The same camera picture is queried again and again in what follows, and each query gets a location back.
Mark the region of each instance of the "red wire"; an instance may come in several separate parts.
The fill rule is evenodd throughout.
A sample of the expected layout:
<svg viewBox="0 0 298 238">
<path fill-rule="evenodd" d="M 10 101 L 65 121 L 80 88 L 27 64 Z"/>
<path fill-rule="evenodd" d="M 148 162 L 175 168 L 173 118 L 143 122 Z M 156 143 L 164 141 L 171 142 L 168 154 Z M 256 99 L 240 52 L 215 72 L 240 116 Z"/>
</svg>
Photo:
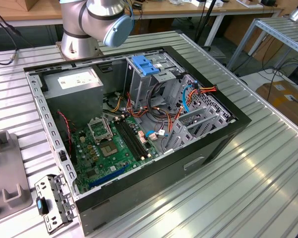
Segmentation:
<svg viewBox="0 0 298 238">
<path fill-rule="evenodd" d="M 63 113 L 61 112 L 58 112 L 58 114 L 60 114 L 63 119 L 65 120 L 65 123 L 66 123 L 66 127 L 68 128 L 68 134 L 69 134 L 69 144 L 70 144 L 70 154 L 71 154 L 71 147 L 72 147 L 72 142 L 71 142 L 71 133 L 70 133 L 70 127 L 69 127 L 69 122 L 67 120 L 67 118 L 64 116 Z"/>
</svg>

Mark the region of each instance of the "metal bracket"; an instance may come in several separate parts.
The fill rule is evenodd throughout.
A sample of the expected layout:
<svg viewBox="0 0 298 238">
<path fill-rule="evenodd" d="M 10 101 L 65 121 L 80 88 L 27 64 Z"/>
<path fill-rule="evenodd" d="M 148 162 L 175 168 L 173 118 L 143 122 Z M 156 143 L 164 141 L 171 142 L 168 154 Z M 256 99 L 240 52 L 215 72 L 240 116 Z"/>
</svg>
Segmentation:
<svg viewBox="0 0 298 238">
<path fill-rule="evenodd" d="M 92 128 L 92 126 L 98 125 L 98 124 L 102 124 L 102 126 L 106 130 L 106 132 L 103 133 L 102 135 L 95 134 L 95 131 Z M 113 137 L 113 133 L 111 132 L 111 129 L 104 118 L 91 119 L 87 125 L 88 125 L 89 130 L 90 130 L 91 134 L 93 135 L 96 143 L 99 143 L 102 139 L 110 139 Z"/>
<path fill-rule="evenodd" d="M 49 234 L 68 225 L 77 216 L 77 210 L 64 175 L 48 175 L 35 184 L 37 206 Z"/>
</svg>

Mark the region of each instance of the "aluminum table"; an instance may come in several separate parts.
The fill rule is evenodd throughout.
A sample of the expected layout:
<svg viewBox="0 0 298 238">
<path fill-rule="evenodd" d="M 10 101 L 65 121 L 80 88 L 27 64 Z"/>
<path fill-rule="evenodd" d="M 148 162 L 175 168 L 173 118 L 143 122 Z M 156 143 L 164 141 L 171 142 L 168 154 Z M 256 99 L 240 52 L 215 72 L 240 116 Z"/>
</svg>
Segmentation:
<svg viewBox="0 0 298 238">
<path fill-rule="evenodd" d="M 298 127 L 183 34 L 131 36 L 105 54 L 173 46 L 251 119 L 214 161 L 89 237 L 295 237 L 298 233 Z M 0 60 L 11 52 L 0 52 Z M 23 67 L 62 61 L 56 46 L 21 50 L 0 66 L 0 130 L 16 133 L 33 200 L 34 183 L 59 173 Z M 77 218 L 53 234 L 79 238 Z M 0 220 L 0 237 L 48 237 L 36 204 Z"/>
<path fill-rule="evenodd" d="M 291 21 L 287 17 L 258 18 L 254 19 L 247 32 L 245 33 L 245 36 L 239 43 L 236 51 L 227 64 L 228 69 L 232 69 L 234 63 L 236 62 L 241 51 L 244 49 L 247 41 L 252 36 L 252 33 L 254 32 L 256 27 L 262 29 L 263 32 L 258 37 L 252 49 L 249 51 L 249 55 L 252 55 L 254 53 L 254 51 L 257 49 L 257 47 L 263 41 L 267 34 L 275 37 L 276 39 L 283 42 L 285 45 L 289 46 L 289 50 L 279 60 L 275 67 L 279 66 L 282 63 L 291 49 L 298 52 L 298 23 Z"/>
</svg>

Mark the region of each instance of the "expansion slot bracket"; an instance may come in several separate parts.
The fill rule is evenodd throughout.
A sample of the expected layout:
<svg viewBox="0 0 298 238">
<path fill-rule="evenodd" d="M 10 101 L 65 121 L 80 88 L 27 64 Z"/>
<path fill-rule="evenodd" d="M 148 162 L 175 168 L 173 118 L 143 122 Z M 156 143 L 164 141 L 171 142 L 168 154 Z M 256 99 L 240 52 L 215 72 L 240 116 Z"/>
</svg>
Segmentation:
<svg viewBox="0 0 298 238">
<path fill-rule="evenodd" d="M 77 210 L 64 175 L 47 175 L 35 184 L 36 204 L 49 234 L 67 226 Z"/>
</svg>

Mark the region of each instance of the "blue drive bracket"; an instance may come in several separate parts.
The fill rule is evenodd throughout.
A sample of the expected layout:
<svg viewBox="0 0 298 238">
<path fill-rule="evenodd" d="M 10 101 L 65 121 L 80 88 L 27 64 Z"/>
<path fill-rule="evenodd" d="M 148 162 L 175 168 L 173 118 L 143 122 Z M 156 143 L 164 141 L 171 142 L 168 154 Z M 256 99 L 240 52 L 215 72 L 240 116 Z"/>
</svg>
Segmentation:
<svg viewBox="0 0 298 238">
<path fill-rule="evenodd" d="M 132 56 L 133 63 L 140 69 L 144 76 L 160 73 L 160 70 L 154 67 L 150 60 L 144 56 Z"/>
</svg>

